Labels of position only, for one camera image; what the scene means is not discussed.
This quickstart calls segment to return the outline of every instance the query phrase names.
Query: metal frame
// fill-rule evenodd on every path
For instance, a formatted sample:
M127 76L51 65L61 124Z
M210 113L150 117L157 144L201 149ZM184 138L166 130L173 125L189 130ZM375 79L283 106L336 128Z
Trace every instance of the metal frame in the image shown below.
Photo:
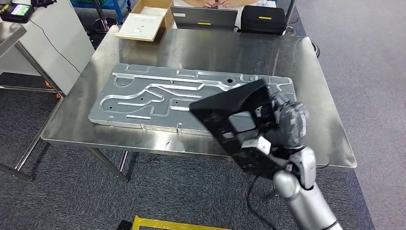
M52 87L52 89L38 89L38 88L31 88L31 87L18 87L18 86L5 86L5 85L0 85L0 89L5 89L5 90L19 90L19 91L31 91L31 92L52 92L52 93L57 93L61 97L59 102L56 104L54 109L52 110L51 114L48 116L47 120L44 122L42 125L41 129L38 131L37 135L35 136L34 140L31 142L30 146L28 147L27 151L24 153L24 155L21 157L20 161L18 162L17 166L15 168L11 168L5 164L0 163L0 171L5 172L6 174L10 174L12 176L15 176L17 178L20 178L25 181L31 181L33 177L31 175L25 174L21 172L21 169L23 168L25 162L27 161L28 157L31 155L31 152L37 145L46 124L48 123L49 119L54 115L58 107L60 106L61 102L65 98L65 94L62 92L62 90L55 84L55 82L51 79L51 77L48 75L48 73L41 67L41 65L34 59L34 57L28 52L28 50L24 47L24 45L17 41L15 44L15 47L20 51L20 53L25 57L25 59L28 60L28 62L34 67L34 69L41 75L41 77L44 78Z
M100 160L100 162L102 164L104 164L104 166L106 166L107 169L109 169L114 174L115 177L120 179L120 181L128 182L128 178L123 174L123 167L124 167L125 159L127 158L128 151L125 151L123 153L123 156L122 156L121 161L120 161L120 167L119 167L119 169L117 169L113 165L113 163L111 163L109 161L109 159L100 152L100 150L98 150L96 148L91 148L91 147L86 147L86 149L89 150L89 152L94 157L96 157L98 160Z

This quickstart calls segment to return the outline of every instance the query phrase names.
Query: metal plate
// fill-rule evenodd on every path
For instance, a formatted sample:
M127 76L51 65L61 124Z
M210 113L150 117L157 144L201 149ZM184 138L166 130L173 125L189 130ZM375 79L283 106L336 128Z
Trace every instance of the metal plate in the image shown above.
M270 94L282 91L296 100L290 78L118 64L92 107L89 120L116 127L211 136L188 112L189 104L258 79L267 82ZM240 131L253 124L249 114L230 119Z

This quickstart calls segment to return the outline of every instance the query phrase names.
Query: metal stand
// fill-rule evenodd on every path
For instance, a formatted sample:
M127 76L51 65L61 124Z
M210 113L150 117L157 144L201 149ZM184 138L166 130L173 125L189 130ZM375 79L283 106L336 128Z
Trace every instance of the metal stand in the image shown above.
M287 23L290 23L290 21L292 20L292 12L293 12L295 5L296 5L296 0L291 0L291 4L289 5L289 8L286 12L286 22ZM284 35L295 36L296 31L294 30L293 27L287 26Z
M94 0L94 5L100 18L93 22L93 29L98 33L105 34L109 31L110 26L117 25L118 22L115 18L106 18L104 16L99 0Z
M90 151L90 153L93 156L95 156L98 160L100 160L100 162L102 162L102 164L104 164L104 166L106 166L114 174L115 177L120 179L120 181L122 181L122 182L128 182L128 178L126 176L124 176L124 174L122 173L123 166L124 166L124 163L125 163L125 158L127 157L128 151L124 152L123 157L121 158L121 162L120 162L120 169L117 169L109 161L109 159L107 159L107 157L105 157L100 152L100 150L98 150L96 148L90 148L90 147L87 147L87 149Z
M23 168L25 162L27 161L28 157L30 156L31 152L37 145L39 138L41 137L41 134L44 131L44 128L46 124L48 123L49 119L54 115L56 112L57 108L60 106L61 102L63 101L65 94L62 92L62 90L55 84L55 82L51 79L51 77L47 74L47 72L41 67L41 65L34 59L33 56L27 51L27 49L20 43L17 42L15 44L15 47L20 51L20 53L28 60L28 62L34 67L34 69L41 75L41 77L46 80L53 90L51 89L38 89L38 88L30 88L30 87L16 87L16 86L0 86L0 89L7 89L7 90L20 90L20 91L32 91L32 92L56 92L59 94L61 99L59 102L56 104L55 108L52 110L51 114L48 116L48 119L44 122L42 125L41 129L35 136L34 140L31 142L30 146L28 147L27 151L24 153L23 157L21 157L20 161L18 162L17 166L13 169L7 165L1 164L0 163L0 171L5 172L7 174L10 174L12 176L15 176L17 178L20 178L25 181L31 181L33 179L32 176L27 175L25 173L21 172L21 168Z

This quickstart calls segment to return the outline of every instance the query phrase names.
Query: yellow sticker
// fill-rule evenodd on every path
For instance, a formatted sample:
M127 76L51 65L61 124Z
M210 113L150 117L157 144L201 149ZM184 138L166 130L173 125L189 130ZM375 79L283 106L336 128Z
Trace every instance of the yellow sticker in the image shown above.
M200 226L195 224L184 224L157 219L146 219L135 216L131 230L139 230L140 227L149 227L167 230L230 230L216 227Z
M1 9L1 12L3 12L3 11L5 11L7 8L9 7L9 5L7 4L7 5L5 5L4 7L3 7L3 9Z

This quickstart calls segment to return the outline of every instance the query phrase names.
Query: table leg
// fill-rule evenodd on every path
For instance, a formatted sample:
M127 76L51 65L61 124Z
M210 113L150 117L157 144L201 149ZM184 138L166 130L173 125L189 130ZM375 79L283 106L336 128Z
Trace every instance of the table leg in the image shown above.
M93 29L98 33L107 33L110 29L110 26L117 25L117 20L115 18L106 18L103 13L102 6L100 5L99 0L94 0L94 6L96 11L99 14L99 19L93 22Z
M41 65L35 60L35 58L28 52L28 50L24 47L24 45L21 42L17 42L15 44L15 47L18 49L18 51L25 57L25 59L28 60L28 62L32 65L32 67L41 75L41 77L46 80L51 87L53 88L52 90L48 89L36 89L36 88L29 88L29 87L15 87L15 86L1 86L0 89L7 89L7 90L22 90L22 91L34 91L34 92L56 92L61 96L61 99L59 102L56 104L54 109L52 110L51 114L49 115L48 119L44 122L43 126L39 130L39 132L36 134L34 140L31 142L29 148L27 151L24 153L23 157L21 157L20 161L18 162L17 166L13 169L5 164L0 163L0 171L3 171L7 174L13 175L15 177L18 177L20 179L26 180L26 181L31 181L33 178L30 175L27 175L25 173L21 172L21 168L24 166L25 162L27 161L28 157L31 155L31 152L35 148L36 144L38 143L42 132L45 129L46 124L48 123L49 119L54 115L55 111L58 109L60 106L62 100L65 97L65 94L62 92L62 90L56 85L56 83L51 79L51 77L47 74L47 72L41 67Z
M291 4L289 5L289 8L286 12L286 23L289 23L289 21L291 20L295 5L296 5L296 0L291 0Z
M17 171L13 168L10 168L9 166L2 164L2 163L0 163L0 171L10 174L12 176L15 176L15 177L20 178L25 181L31 181L33 179L32 176L27 175L23 172Z
M89 150L89 152L95 156L98 160L100 160L102 162L102 164L104 164L113 174L115 177L117 177L118 179L120 179L122 182L128 182L128 178L126 176L124 176L124 174L122 172L120 172L110 161L109 159L107 159L107 157L105 157L100 150L96 149L96 148L90 148L87 147L87 150Z

